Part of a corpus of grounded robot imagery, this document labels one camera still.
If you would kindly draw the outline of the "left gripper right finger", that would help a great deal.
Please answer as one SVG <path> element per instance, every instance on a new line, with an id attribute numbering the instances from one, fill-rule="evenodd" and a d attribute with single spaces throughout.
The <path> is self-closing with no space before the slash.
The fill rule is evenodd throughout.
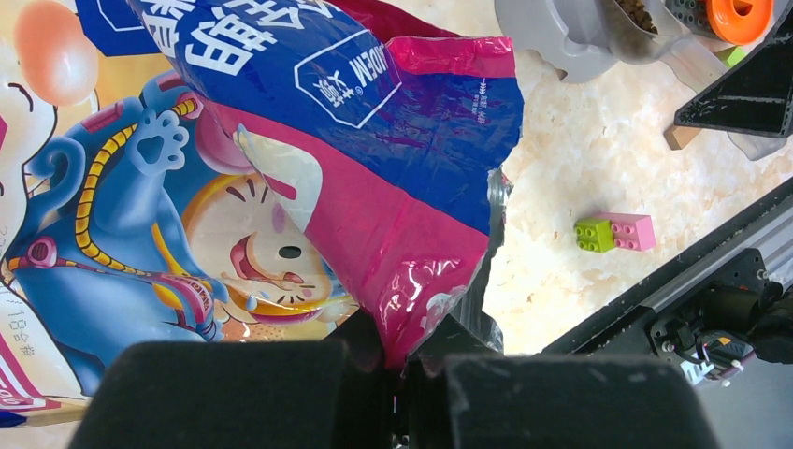
<path id="1" fill-rule="evenodd" d="M 505 356 L 452 316 L 411 356 L 412 448 L 715 448 L 692 387 L 651 356 Z"/>

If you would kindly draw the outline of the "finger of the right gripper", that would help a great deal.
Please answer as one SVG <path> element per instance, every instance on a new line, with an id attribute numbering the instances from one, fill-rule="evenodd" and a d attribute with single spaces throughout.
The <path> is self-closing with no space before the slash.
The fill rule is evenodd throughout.
<path id="1" fill-rule="evenodd" d="M 675 112 L 676 125 L 768 138 L 792 136 L 792 5 L 762 42 Z"/>

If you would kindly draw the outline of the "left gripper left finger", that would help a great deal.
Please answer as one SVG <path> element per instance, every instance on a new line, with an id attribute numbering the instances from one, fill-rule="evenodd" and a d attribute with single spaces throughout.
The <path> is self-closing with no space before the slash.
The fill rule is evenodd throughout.
<path id="1" fill-rule="evenodd" d="M 387 448 L 393 398 L 374 321 L 323 340 L 147 342 L 106 372 L 74 448 Z"/>

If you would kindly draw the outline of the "colourful pet food bag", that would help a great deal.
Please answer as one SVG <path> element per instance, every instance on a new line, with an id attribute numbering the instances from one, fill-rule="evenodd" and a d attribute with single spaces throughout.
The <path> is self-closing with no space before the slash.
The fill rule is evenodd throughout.
<path id="1" fill-rule="evenodd" d="M 135 112 L 137 88 L 153 81 L 150 104 L 191 108 L 186 127 L 198 134 L 184 150 L 173 201 L 190 234 L 224 225 L 231 194 L 256 192 L 268 181 L 229 144 L 201 105 L 169 75 L 163 56 L 113 56 L 84 34 L 88 16 L 73 1 L 5 1 L 1 5 L 1 248 L 7 251 L 29 199 L 48 190 L 29 160 L 80 119 L 109 107 L 113 116 Z M 46 426 L 73 421 L 84 398 L 76 378 L 32 320 L 12 278 L 1 279 L 1 425 Z"/>

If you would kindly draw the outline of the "clear plastic scoop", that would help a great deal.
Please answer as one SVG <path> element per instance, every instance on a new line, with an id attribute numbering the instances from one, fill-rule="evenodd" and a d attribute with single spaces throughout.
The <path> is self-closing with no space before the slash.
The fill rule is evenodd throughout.
<path id="1" fill-rule="evenodd" d="M 662 1 L 644 1 L 656 32 L 640 28 L 617 1 L 598 1 L 611 53 L 629 65 L 665 63 L 675 77 L 699 94 L 728 68 L 678 21 Z"/>

